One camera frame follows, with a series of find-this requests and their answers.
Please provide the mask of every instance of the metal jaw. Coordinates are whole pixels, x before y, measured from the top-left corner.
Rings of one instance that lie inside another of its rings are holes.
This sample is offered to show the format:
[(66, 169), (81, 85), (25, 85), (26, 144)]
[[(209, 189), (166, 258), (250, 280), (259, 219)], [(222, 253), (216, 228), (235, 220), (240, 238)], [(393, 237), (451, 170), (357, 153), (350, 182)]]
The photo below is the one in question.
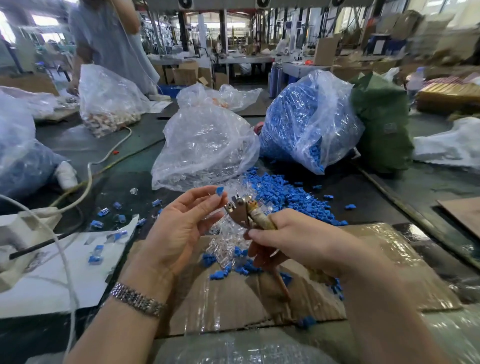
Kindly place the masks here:
[(232, 197), (232, 202), (227, 203), (225, 206), (225, 210), (232, 220), (246, 229), (252, 227), (247, 211), (247, 201), (250, 199), (250, 196), (240, 197), (236, 195)]

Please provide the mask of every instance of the black cord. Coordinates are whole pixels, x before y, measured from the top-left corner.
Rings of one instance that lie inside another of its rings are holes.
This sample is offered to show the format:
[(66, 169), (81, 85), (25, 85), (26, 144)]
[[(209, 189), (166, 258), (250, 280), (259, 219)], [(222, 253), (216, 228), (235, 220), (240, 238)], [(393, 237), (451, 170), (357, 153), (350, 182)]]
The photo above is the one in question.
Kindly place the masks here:
[[(79, 218), (80, 218), (79, 222), (77, 222), (75, 225), (69, 227), (69, 228), (67, 229), (67, 231), (64, 232), (63, 234), (60, 234), (60, 235), (58, 236), (58, 240), (64, 239), (64, 238), (66, 238), (67, 236), (72, 235), (74, 232), (77, 232), (78, 229), (80, 229), (81, 226), (85, 223), (85, 216), (84, 216), (83, 211), (78, 207), (78, 205), (75, 206), (75, 209), (77, 210), (78, 216), (79, 216)], [(47, 240), (47, 241), (45, 241), (45, 242), (43, 242), (43, 243), (36, 244), (36, 245), (33, 245), (33, 246), (29, 247), (29, 248), (22, 249), (22, 250), (19, 250), (18, 252), (12, 253), (12, 254), (10, 254), (9, 258), (10, 258), (10, 260), (13, 260), (13, 259), (18, 258), (18, 257), (20, 257), (20, 256), (23, 256), (23, 255), (25, 255), (25, 254), (28, 254), (28, 253), (34, 252), (34, 251), (36, 251), (36, 250), (38, 250), (38, 249), (41, 249), (41, 248), (43, 248), (43, 247), (45, 247), (45, 246), (47, 246), (47, 245), (53, 244), (54, 242), (55, 242), (54, 239), (49, 239), (49, 240)]]

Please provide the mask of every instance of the blue plastic crate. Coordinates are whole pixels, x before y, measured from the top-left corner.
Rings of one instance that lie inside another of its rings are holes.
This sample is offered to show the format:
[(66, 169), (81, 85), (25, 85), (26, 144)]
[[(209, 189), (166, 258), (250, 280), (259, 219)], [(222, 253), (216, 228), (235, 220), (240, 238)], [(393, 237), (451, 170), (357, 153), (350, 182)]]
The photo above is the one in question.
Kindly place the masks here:
[(185, 88), (186, 86), (176, 86), (176, 85), (157, 85), (158, 93), (161, 95), (167, 95), (171, 98), (177, 98), (178, 93), (180, 90)]

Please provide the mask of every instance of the right hand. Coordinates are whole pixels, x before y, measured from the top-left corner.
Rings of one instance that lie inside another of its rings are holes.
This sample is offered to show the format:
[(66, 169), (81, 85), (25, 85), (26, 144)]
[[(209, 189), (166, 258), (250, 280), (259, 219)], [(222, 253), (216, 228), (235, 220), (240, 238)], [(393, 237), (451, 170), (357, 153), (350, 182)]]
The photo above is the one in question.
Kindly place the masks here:
[(78, 84), (79, 80), (73, 78), (68, 84), (67, 92), (70, 95), (78, 96)]
[[(278, 230), (252, 229), (245, 233), (246, 239), (253, 240), (248, 255), (255, 256), (256, 267), (274, 267), (291, 258), (340, 278), (382, 260), (353, 235), (298, 211), (288, 208), (269, 217)], [(277, 249), (280, 252), (271, 257)]]

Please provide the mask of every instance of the hand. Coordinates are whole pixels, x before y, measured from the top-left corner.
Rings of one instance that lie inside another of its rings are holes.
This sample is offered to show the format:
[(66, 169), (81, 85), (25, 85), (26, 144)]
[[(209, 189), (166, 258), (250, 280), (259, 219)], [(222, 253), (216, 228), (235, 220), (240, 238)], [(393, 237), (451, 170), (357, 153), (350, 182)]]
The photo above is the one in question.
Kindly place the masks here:
[(78, 96), (78, 84), (79, 84), (79, 81), (73, 78), (68, 84), (67, 92), (70, 95)]
[(192, 188), (163, 209), (151, 228), (139, 264), (167, 267), (174, 275), (188, 264), (200, 236), (223, 216), (213, 211), (227, 204), (227, 193), (215, 193), (217, 186)]
[[(338, 227), (326, 224), (292, 209), (269, 215), (278, 230), (250, 230), (254, 240), (248, 250), (256, 267), (274, 267), (289, 258), (332, 277), (351, 272), (375, 252), (359, 239)], [(271, 256), (277, 249), (280, 252)]]

